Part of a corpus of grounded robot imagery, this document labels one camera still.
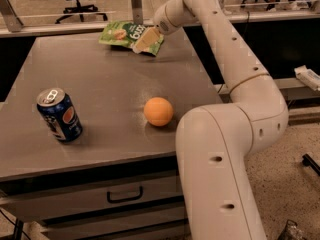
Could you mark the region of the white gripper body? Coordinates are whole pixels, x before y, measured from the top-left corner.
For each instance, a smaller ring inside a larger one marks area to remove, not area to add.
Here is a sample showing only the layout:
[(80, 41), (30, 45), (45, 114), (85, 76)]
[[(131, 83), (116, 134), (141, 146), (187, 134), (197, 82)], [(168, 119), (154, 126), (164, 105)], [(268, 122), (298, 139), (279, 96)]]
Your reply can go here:
[(184, 25), (195, 22), (183, 0), (169, 0), (160, 6), (153, 17), (153, 24), (161, 34), (170, 35)]

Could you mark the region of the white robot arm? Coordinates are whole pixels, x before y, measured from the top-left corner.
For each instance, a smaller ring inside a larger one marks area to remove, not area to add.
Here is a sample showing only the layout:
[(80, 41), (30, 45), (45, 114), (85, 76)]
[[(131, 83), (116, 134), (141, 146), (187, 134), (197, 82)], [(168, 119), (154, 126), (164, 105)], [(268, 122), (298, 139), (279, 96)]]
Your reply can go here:
[(199, 22), (230, 102), (189, 110), (176, 156), (193, 240), (267, 240), (244, 158), (274, 144), (288, 124), (282, 93), (223, 12), (223, 0), (169, 0), (153, 22), (163, 34)]

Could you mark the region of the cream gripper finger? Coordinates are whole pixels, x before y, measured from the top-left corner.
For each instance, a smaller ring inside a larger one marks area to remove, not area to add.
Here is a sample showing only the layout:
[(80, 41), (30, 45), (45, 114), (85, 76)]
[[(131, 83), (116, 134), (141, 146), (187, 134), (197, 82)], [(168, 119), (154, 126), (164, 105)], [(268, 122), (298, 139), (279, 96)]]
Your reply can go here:
[(134, 44), (133, 51), (135, 53), (148, 51), (158, 41), (159, 37), (160, 32), (156, 27), (148, 27)]

